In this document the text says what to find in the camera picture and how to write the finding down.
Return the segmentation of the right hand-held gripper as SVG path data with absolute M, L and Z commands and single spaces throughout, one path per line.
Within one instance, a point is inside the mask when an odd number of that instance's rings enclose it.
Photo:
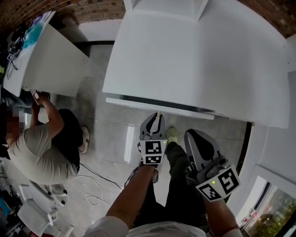
M 189 129 L 184 135 L 190 164 L 184 174 L 209 202 L 223 200 L 240 186 L 236 167 L 220 153 L 218 143 L 208 134 Z

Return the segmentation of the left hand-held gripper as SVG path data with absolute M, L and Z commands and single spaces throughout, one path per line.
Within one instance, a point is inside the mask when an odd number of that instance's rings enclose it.
M 146 118 L 140 126 L 138 150 L 144 165 L 160 165 L 163 162 L 167 137 L 165 119 L 160 111 Z

